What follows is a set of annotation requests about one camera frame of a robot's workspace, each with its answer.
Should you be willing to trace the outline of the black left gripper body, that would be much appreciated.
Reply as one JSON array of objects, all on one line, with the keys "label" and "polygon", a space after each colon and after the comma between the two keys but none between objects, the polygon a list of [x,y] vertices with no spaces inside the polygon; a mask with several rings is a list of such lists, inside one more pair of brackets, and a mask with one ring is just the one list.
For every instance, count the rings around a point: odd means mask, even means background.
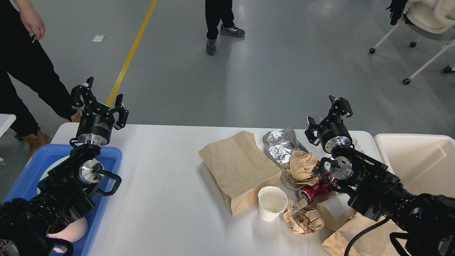
[{"label": "black left gripper body", "polygon": [[109,144],[115,119],[111,114],[83,113],[75,138],[83,144]]}]

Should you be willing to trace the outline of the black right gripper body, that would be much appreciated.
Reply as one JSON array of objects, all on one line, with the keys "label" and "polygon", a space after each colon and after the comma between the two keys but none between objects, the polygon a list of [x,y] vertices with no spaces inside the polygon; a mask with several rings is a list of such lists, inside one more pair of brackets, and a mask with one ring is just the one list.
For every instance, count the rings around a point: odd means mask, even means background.
[{"label": "black right gripper body", "polygon": [[326,153],[331,154],[335,147],[352,145],[352,138],[343,122],[322,123],[317,137]]}]

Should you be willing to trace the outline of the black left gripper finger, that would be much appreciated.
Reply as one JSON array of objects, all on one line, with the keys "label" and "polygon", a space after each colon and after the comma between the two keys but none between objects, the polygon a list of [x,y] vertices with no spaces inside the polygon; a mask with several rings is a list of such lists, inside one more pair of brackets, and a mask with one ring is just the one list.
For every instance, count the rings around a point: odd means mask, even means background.
[{"label": "black left gripper finger", "polygon": [[114,108],[108,108],[107,118],[109,124],[112,125],[116,130],[123,129],[127,123],[129,111],[125,109],[122,104],[123,94],[118,94],[116,97]]},{"label": "black left gripper finger", "polygon": [[82,85],[75,86],[70,93],[73,108],[84,114],[108,114],[109,107],[98,102],[92,93],[94,77],[89,77]]}]

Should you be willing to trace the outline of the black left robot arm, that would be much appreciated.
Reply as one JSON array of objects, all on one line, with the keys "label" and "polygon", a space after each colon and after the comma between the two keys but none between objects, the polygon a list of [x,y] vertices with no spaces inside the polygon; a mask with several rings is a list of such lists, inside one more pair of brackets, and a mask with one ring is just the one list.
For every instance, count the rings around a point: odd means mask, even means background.
[{"label": "black left robot arm", "polygon": [[71,91],[73,106],[82,112],[78,130],[69,140],[69,157],[48,171],[39,181],[39,193],[30,200],[14,198],[1,204],[1,255],[48,256],[63,246],[66,256],[74,247],[65,239],[48,237],[58,225],[69,225],[95,207],[92,197],[112,196],[122,179],[107,171],[95,158],[109,144],[112,130],[125,127],[129,111],[122,105],[123,94],[113,108],[100,103],[92,93],[94,78]]}]

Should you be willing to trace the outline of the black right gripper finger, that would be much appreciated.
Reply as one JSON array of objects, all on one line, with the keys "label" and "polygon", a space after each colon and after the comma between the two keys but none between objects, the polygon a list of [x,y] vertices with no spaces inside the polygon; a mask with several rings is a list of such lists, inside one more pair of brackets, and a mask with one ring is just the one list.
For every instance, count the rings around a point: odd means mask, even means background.
[{"label": "black right gripper finger", "polygon": [[307,116],[308,128],[305,130],[305,135],[310,142],[310,144],[318,146],[320,144],[320,139],[317,135],[317,132],[322,128],[321,124],[315,122],[314,118]]},{"label": "black right gripper finger", "polygon": [[353,115],[350,103],[343,97],[329,95],[332,103],[331,108],[325,117],[325,123],[343,123],[343,120]]}]

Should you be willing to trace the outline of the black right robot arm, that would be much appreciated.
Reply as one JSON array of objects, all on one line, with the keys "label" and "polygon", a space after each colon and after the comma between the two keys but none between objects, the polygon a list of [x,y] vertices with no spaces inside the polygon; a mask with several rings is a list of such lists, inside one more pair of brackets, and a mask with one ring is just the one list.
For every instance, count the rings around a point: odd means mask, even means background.
[{"label": "black right robot arm", "polygon": [[324,182],[339,193],[350,196],[348,205],[377,223],[358,233],[345,249],[364,234],[395,222],[400,232],[389,237],[401,256],[453,256],[455,251],[454,198],[429,193],[414,195],[404,189],[400,178],[387,165],[355,149],[343,124],[353,111],[342,97],[329,96],[331,109],[320,123],[308,117],[305,131],[308,141],[331,154],[320,160],[319,172]]}]

